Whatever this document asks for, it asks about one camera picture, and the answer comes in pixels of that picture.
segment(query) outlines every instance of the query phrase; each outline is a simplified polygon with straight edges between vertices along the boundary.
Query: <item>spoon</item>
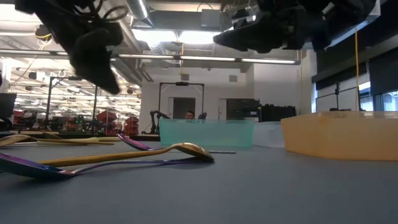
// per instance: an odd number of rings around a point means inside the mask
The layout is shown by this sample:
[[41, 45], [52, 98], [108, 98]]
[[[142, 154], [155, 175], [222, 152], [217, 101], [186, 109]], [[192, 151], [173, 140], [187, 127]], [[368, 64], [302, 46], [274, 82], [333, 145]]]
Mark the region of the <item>spoon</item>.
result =
[[[63, 139], [59, 136], [50, 133], [43, 133], [46, 139]], [[69, 141], [100, 141], [100, 142], [116, 142], [121, 141], [118, 137], [93, 137], [93, 138], [84, 138], [84, 139], [64, 139]]]
[[[172, 160], [172, 161], [118, 161], [124, 159], [132, 159], [137, 157], [163, 154], [169, 152], [172, 149], [177, 149], [194, 157], [189, 159]], [[88, 171], [101, 166], [113, 165], [113, 164], [133, 164], [133, 163], [179, 164], [179, 163], [186, 163], [193, 161], [213, 162], [214, 158], [211, 156], [210, 153], [206, 152], [202, 147], [190, 143], [174, 144], [165, 149], [160, 149], [156, 151], [125, 152], [125, 153], [107, 154], [100, 156], [81, 156], [81, 157], [56, 159], [50, 161], [39, 161], [39, 162], [28, 161], [26, 159], [21, 159], [18, 157], [13, 157], [0, 153], [0, 170], [10, 174], [22, 175], [38, 179], [59, 179], [59, 178], [73, 177], [84, 171]], [[107, 162], [107, 163], [94, 164], [92, 166], [84, 167], [73, 171], [65, 171], [56, 168], [56, 167], [92, 164], [99, 162]]]
[[82, 167], [76, 170], [62, 170], [52, 166], [46, 166], [37, 162], [28, 161], [14, 156], [9, 156], [0, 153], [0, 168], [10, 174], [21, 175], [25, 177], [31, 177], [35, 179], [44, 180], [58, 180], [72, 178], [83, 172], [93, 170], [95, 168], [111, 166], [116, 164], [160, 164], [160, 165], [171, 165], [171, 164], [184, 164], [191, 162], [201, 162], [202, 160], [191, 157], [188, 159], [176, 159], [176, 160], [152, 160], [152, 161], [113, 161], [104, 162], [100, 164], [93, 164], [90, 166]]
[[98, 142], [98, 141], [81, 141], [81, 140], [65, 140], [65, 139], [37, 139], [31, 136], [26, 136], [23, 134], [14, 134], [12, 136], [6, 136], [4, 138], [0, 139], [0, 147], [1, 146], [7, 146], [9, 144], [14, 144], [19, 141], [25, 140], [25, 139], [33, 139], [36, 141], [41, 141], [41, 142], [57, 142], [57, 143], [68, 143], [68, 144], [82, 144], [82, 145], [87, 145], [87, 144], [100, 144], [100, 145], [113, 145], [111, 142]]
[[[123, 134], [117, 134], [117, 136], [124, 141], [124, 143], [128, 144], [129, 146], [133, 147], [134, 149], [138, 149], [140, 151], [153, 151], [153, 150], [159, 150], [159, 149], [153, 149], [149, 146], [144, 145], [141, 142], [135, 141], [131, 138], [127, 138]], [[236, 154], [236, 151], [209, 151], [209, 153], [212, 154]]]

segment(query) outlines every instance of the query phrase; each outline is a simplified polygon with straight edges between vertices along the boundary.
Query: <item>white container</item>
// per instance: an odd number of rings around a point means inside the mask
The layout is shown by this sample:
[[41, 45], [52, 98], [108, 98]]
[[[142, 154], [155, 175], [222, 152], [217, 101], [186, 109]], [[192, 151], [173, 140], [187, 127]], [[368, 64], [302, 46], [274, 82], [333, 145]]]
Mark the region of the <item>white container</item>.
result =
[[264, 147], [284, 148], [284, 134], [280, 122], [255, 123], [253, 144]]

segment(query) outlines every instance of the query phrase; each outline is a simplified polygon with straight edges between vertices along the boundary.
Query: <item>purple spoon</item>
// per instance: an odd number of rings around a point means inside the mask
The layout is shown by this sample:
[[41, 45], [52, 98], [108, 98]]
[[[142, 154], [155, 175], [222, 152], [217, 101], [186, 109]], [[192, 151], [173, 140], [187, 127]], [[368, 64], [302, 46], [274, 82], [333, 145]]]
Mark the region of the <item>purple spoon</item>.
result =
[[21, 159], [18, 157], [10, 156], [7, 154], [0, 153], [0, 170], [15, 175], [21, 175], [25, 177], [31, 177], [35, 179], [45, 180], [57, 180], [75, 177], [82, 174], [83, 172], [116, 164], [159, 164], [159, 165], [171, 165], [171, 164], [184, 164], [189, 162], [200, 162], [202, 160], [196, 157], [188, 159], [174, 159], [174, 160], [151, 160], [151, 161], [112, 161], [104, 162], [100, 164], [93, 164], [90, 166], [82, 167], [76, 170], [62, 170], [52, 166], [46, 166], [37, 162]]
[[[124, 143], [128, 144], [129, 146], [133, 147], [134, 149], [138, 149], [140, 151], [153, 151], [153, 150], [158, 150], [158, 149], [153, 149], [149, 146], [146, 146], [145, 144], [135, 141], [131, 138], [127, 138], [125, 135], [123, 134], [117, 134], [118, 137], [120, 139], [122, 139], [122, 141], [124, 141]], [[236, 151], [208, 151], [212, 154], [216, 153], [216, 154], [235, 154]]]

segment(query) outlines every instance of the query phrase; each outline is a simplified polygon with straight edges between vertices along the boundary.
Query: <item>doorway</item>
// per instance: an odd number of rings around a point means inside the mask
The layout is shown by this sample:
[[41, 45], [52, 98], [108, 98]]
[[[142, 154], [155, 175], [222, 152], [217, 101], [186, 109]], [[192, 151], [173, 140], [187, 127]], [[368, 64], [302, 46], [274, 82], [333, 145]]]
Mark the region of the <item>doorway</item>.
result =
[[175, 97], [173, 103], [173, 119], [185, 119], [187, 111], [195, 112], [195, 98]]

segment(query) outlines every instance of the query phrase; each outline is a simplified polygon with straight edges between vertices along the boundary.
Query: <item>white wall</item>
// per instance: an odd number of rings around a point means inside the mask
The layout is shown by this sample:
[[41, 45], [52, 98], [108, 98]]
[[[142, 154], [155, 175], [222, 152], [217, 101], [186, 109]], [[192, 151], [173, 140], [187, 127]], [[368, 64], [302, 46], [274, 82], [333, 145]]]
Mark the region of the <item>white wall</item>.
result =
[[[299, 114], [311, 113], [316, 98], [311, 77], [316, 70], [315, 53], [307, 51], [301, 65], [255, 64], [247, 73], [226, 68], [184, 68], [183, 72], [190, 75], [190, 83], [205, 84], [204, 111], [208, 113], [207, 118], [223, 119], [224, 114], [219, 114], [219, 107], [225, 107], [223, 99], [227, 98], [260, 99], [263, 105], [296, 106]], [[149, 111], [158, 108], [159, 82], [180, 82], [179, 68], [147, 68], [147, 72], [155, 82], [142, 85], [140, 132], [150, 124]], [[237, 75], [238, 82], [230, 83], [230, 75]], [[194, 87], [170, 85], [162, 94], [161, 112], [169, 111], [170, 97], [195, 98], [195, 114], [201, 113], [201, 94]]]
[[299, 105], [299, 74], [297, 65], [254, 65], [254, 97], [262, 105]]
[[[139, 131], [145, 130], [150, 124], [150, 110], [158, 109], [159, 82], [180, 82], [180, 70], [169, 68], [148, 68], [147, 72], [155, 80], [153, 83], [142, 84], [141, 114]], [[207, 119], [218, 119], [218, 108], [220, 99], [227, 98], [253, 98], [253, 89], [246, 85], [246, 74], [240, 73], [239, 69], [214, 68], [208, 71], [202, 68], [185, 68], [184, 73], [190, 74], [190, 83], [204, 83], [204, 112], [207, 112]], [[229, 76], [237, 75], [238, 82], [230, 83]], [[168, 112], [168, 101], [170, 97], [190, 97], [195, 98], [195, 116], [201, 113], [201, 93], [194, 86], [175, 86], [170, 85], [163, 91], [160, 99], [160, 111]]]
[[295, 106], [298, 114], [311, 113], [316, 90], [312, 76], [317, 74], [317, 58], [308, 50], [300, 65], [254, 65], [254, 98], [261, 104]]

